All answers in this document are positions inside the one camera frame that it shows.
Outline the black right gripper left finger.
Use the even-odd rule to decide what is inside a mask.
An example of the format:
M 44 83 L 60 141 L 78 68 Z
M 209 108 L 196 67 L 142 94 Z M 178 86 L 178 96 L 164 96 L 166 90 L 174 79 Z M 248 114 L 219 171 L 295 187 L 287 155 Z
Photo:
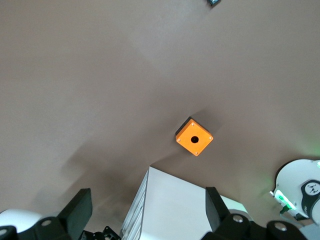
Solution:
M 90 188 L 82 188 L 57 215 L 23 209 L 0 213 L 2 240 L 77 240 L 92 216 Z

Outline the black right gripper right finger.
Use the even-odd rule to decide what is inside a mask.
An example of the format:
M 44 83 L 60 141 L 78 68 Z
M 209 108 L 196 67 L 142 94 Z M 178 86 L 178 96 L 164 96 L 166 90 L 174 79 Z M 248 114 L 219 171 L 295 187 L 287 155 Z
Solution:
M 291 223 L 270 221 L 266 227 L 256 224 L 240 213 L 231 213 L 215 187 L 205 188 L 205 212 L 211 231 L 205 240 L 305 240 Z

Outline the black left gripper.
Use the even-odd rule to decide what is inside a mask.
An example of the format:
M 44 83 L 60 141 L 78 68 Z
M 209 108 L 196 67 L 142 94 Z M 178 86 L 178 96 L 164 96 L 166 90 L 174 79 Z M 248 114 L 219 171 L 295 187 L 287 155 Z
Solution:
M 90 232 L 83 231 L 84 240 L 118 240 L 118 234 L 109 226 L 106 226 L 103 231 Z

